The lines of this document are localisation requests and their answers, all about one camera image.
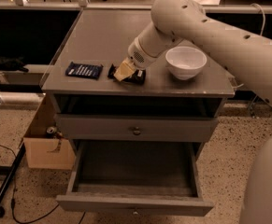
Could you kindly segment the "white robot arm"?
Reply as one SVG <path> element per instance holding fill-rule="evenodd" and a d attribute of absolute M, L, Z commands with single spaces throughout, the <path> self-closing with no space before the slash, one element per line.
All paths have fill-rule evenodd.
<path fill-rule="evenodd" d="M 193 42 L 272 107 L 272 40 L 213 20 L 193 0 L 155 0 L 151 23 L 116 70 L 123 80 L 182 39 Z M 249 174 L 238 224 L 272 224 L 272 135 Z"/>

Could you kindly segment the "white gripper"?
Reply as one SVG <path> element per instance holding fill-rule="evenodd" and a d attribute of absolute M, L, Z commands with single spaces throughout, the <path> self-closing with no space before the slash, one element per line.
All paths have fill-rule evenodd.
<path fill-rule="evenodd" d="M 125 58 L 116 69 L 114 77 L 118 81 L 123 81 L 131 76 L 136 68 L 145 70 L 149 67 L 156 61 L 153 46 L 154 43 L 151 40 L 136 37 L 128 48 L 128 58 Z"/>

